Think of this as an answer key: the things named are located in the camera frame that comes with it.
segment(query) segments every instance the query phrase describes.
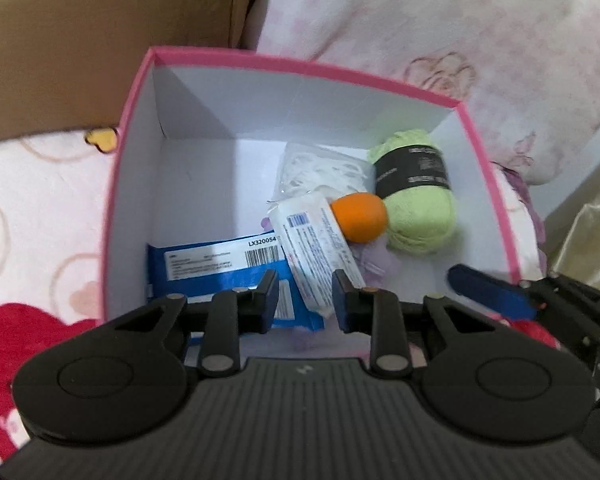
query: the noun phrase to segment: cardboard box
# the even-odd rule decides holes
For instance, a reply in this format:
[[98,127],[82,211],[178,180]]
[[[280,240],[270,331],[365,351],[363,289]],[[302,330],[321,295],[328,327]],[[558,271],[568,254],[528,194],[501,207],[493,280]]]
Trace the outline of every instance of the cardboard box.
[[155,44],[237,46],[249,0],[0,0],[0,139],[115,125]]
[[287,141],[350,155],[424,128],[445,156],[458,232],[437,254],[406,254],[388,282],[404,301],[453,296],[464,263],[519,280],[508,216],[464,105],[397,81],[238,51],[150,50],[126,101],[102,261],[104,318],[144,304],[146,246],[261,232]]

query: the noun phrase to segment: white packet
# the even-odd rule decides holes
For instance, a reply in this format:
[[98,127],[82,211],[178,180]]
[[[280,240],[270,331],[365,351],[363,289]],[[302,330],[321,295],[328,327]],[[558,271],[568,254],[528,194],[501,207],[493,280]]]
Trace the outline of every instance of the white packet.
[[309,310],[326,318],[333,314],[331,276],[336,269],[344,270],[353,286],[365,286],[322,193],[282,200],[269,211],[269,219]]
[[320,186],[333,188],[335,198],[358,192],[375,191],[374,165],[319,146],[288,142],[277,168],[271,200],[309,193]]

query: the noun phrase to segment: orange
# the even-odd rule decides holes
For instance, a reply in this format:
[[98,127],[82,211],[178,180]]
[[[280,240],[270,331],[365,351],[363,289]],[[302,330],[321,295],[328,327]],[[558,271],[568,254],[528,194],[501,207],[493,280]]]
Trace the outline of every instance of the orange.
[[372,193],[353,193],[331,204],[337,224],[349,242],[366,244],[386,229],[389,221],[382,199]]

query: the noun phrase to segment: blue package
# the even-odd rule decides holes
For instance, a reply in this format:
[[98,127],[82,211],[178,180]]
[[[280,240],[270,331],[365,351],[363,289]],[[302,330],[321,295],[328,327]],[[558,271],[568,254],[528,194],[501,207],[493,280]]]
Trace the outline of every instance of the blue package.
[[307,310],[274,232],[173,247],[148,246],[148,299],[179,292],[189,303],[210,301],[221,290],[255,288],[267,269],[280,279],[273,327],[324,328],[322,317]]

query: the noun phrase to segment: brown cardboard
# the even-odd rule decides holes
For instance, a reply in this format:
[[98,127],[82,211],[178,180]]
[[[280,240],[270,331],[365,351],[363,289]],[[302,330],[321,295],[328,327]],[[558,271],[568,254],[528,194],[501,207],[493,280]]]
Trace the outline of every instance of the brown cardboard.
[[149,46],[236,46],[248,2],[0,0],[0,139],[116,124]]

